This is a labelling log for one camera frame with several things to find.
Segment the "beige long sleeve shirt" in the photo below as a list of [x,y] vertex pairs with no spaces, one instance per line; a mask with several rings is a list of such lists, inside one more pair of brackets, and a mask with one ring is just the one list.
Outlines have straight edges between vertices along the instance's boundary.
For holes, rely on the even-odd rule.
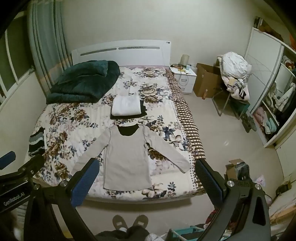
[[91,158],[103,153],[103,187],[114,191],[137,191],[152,188],[148,147],[177,166],[181,172],[191,169],[189,161],[147,126],[107,128],[79,157],[72,172],[82,170]]

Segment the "small open cardboard box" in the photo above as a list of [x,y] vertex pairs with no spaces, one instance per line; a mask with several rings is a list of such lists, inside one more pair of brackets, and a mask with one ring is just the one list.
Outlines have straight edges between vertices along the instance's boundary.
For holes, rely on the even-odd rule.
[[247,181],[252,182],[250,178],[250,168],[247,163],[245,163],[241,159],[235,159],[229,161],[229,164],[226,166],[226,174],[225,177],[227,180],[239,180],[239,181]]

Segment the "left grey slipper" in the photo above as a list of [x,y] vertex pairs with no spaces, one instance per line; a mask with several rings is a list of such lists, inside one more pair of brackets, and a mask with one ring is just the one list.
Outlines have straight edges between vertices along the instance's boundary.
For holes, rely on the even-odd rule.
[[115,215],[112,219],[113,226],[116,230],[120,230],[122,232],[127,232],[127,224],[124,218],[120,215]]

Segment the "grey slipper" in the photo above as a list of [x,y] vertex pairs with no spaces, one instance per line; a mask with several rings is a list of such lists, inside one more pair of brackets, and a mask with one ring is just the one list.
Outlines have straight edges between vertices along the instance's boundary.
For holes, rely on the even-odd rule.
[[120,230],[122,232],[127,232],[127,224],[124,218],[120,215],[115,215],[112,219],[113,226],[116,230]]
[[143,228],[146,228],[148,223],[149,223],[148,217],[145,216],[144,214],[141,214],[135,219],[132,226],[141,226]]

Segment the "teal plastic basket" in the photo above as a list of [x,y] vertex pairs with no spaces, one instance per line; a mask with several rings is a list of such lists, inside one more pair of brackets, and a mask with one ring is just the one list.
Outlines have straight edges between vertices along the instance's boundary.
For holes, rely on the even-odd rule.
[[197,226],[190,226],[188,228],[182,228],[178,230],[170,229],[166,236],[166,240],[196,241],[203,234],[203,232],[204,232],[204,229]]

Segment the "floral bed sheet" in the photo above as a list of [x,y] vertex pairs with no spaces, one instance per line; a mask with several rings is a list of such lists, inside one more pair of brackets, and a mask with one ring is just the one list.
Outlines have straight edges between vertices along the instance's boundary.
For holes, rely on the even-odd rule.
[[34,177],[56,186],[90,158],[99,173],[89,199],[144,202],[190,198],[205,191],[194,167],[205,156],[192,113],[171,70],[119,67],[96,103],[49,104],[29,140],[41,152]]

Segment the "right grey slipper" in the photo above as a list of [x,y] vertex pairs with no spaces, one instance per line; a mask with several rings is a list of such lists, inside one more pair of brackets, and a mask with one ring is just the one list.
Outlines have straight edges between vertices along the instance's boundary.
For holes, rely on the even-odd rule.
[[146,228],[148,223],[149,223],[148,217],[145,216],[144,214],[141,214],[135,219],[132,226],[141,226],[143,228]]

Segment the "white folded garment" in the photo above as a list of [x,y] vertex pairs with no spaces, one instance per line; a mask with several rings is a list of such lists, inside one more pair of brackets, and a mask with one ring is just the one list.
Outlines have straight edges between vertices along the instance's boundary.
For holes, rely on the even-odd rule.
[[130,116],[141,114],[140,97],[137,94],[117,95],[112,102],[111,114],[113,116]]

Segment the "green curtain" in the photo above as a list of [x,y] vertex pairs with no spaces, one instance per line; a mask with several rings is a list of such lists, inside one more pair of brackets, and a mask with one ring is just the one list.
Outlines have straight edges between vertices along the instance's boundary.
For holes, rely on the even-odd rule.
[[45,95],[72,60],[63,30],[62,1],[30,1],[28,36],[36,75]]

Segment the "black folded garment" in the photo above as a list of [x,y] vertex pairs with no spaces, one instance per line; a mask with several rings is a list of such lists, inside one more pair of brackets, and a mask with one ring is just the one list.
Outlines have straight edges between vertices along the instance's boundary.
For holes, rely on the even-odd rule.
[[147,108],[144,105],[144,101],[140,100],[139,104],[140,104],[140,112],[138,111],[137,114],[131,114],[131,113],[127,114],[127,111],[123,112],[123,113],[116,113],[116,115],[111,113],[110,119],[111,120],[119,120],[119,119],[126,120],[126,119],[141,118],[141,117],[146,116],[147,115]]

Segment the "brown cardboard box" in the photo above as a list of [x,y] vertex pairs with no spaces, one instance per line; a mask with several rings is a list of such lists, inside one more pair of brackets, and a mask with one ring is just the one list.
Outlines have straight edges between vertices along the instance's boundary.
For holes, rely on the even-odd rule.
[[197,97],[212,98],[221,90],[221,73],[216,66],[197,63],[197,77],[193,91]]

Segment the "white wardrobe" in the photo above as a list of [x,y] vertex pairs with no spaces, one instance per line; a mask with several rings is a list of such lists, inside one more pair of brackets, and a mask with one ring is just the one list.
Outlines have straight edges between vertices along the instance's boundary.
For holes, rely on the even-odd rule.
[[248,110],[268,147],[286,138],[295,125],[295,50],[253,28],[245,60],[252,66]]

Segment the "white nightstand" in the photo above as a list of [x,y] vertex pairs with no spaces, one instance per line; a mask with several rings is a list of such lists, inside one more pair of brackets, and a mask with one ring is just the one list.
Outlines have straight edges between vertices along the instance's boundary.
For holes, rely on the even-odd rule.
[[170,66],[170,70],[174,74],[182,93],[191,94],[197,77],[196,73],[191,68],[180,70]]

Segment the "white headboard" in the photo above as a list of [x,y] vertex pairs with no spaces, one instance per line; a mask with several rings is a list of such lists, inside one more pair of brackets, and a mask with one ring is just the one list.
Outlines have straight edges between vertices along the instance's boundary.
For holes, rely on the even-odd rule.
[[124,40],[81,47],[71,52],[73,64],[115,61],[119,66],[170,66],[171,41]]

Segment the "window with white frame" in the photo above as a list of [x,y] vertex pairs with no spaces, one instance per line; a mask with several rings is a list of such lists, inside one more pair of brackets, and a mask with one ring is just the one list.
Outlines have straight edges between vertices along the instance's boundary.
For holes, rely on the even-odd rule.
[[1,35],[1,105],[8,101],[34,70],[27,12],[22,11]]

